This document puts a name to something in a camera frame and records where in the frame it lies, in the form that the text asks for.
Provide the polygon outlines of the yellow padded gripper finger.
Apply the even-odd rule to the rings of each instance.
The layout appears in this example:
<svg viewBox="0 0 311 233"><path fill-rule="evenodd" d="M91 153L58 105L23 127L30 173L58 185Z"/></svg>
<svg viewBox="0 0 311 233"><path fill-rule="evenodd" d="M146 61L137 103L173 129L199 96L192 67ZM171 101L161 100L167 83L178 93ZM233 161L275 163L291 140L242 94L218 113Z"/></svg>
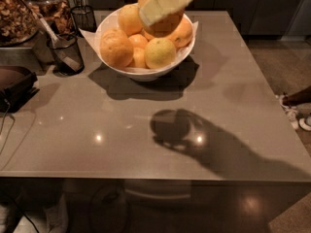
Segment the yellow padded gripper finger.
<svg viewBox="0 0 311 233"><path fill-rule="evenodd" d="M183 10L191 0L138 0L139 16L147 26Z"/></svg>

